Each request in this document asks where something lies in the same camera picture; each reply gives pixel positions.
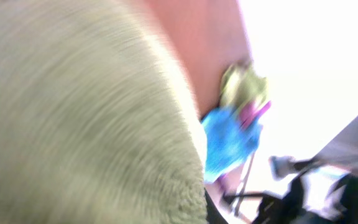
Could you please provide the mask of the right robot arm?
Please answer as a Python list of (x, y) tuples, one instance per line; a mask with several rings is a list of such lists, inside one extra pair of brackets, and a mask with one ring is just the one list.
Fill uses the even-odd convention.
[(310, 159), (269, 159), (272, 176), (289, 175), (283, 196), (269, 192), (223, 195), (232, 205), (259, 199), (253, 223), (358, 223), (358, 116)]

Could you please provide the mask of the light green microfiber cloth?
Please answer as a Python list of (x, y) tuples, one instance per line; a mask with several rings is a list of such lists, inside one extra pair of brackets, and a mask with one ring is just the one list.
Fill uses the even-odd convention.
[(140, 1), (0, 1), (0, 223), (205, 223), (206, 135)]

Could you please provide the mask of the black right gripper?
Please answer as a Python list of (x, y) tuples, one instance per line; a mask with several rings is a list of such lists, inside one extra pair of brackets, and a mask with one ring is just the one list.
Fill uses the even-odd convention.
[(251, 224), (289, 224), (302, 211), (305, 199), (303, 189), (291, 189), (283, 198), (278, 198), (268, 192), (247, 194), (226, 194), (223, 200), (230, 204), (235, 199), (261, 198), (258, 214)]

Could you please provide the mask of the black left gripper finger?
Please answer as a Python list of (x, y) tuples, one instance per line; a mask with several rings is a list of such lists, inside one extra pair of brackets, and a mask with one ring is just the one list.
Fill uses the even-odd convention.
[(207, 208), (206, 221), (208, 224), (228, 224), (219, 211), (219, 203), (223, 196), (222, 193), (216, 190), (208, 190), (206, 187), (204, 188), (204, 191)]

